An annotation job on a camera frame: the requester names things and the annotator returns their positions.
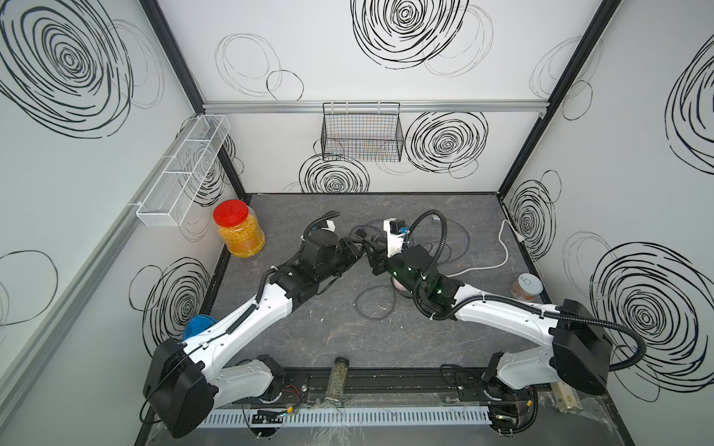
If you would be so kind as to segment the pink power strip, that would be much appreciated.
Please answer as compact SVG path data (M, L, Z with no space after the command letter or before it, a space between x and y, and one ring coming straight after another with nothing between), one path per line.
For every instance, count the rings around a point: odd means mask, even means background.
M392 286L402 294L409 294L409 291L396 279L392 278Z

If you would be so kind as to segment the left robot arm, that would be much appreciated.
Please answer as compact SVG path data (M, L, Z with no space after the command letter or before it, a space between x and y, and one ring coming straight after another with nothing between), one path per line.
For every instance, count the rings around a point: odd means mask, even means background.
M272 358L228 362L366 254L364 235L337 236L336 217L330 212L311 223L297 253L265 271L256 295L237 310L185 340L169 338L155 348L142 393L173 438L193 432L217 408L280 394L282 369Z

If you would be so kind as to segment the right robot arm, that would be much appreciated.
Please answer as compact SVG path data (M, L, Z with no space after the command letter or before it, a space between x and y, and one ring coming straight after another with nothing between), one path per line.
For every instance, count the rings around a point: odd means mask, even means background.
M593 318L574 300L561 306L527 303L440 273L447 236L444 214L429 210L411 225L387 219L381 234L366 236L363 242L373 273L390 275L426 318L479 323L533 343L521 352L493 354L483 375L487 385L517 391L563 382L602 395L610 373L644 359L647 345L640 334Z

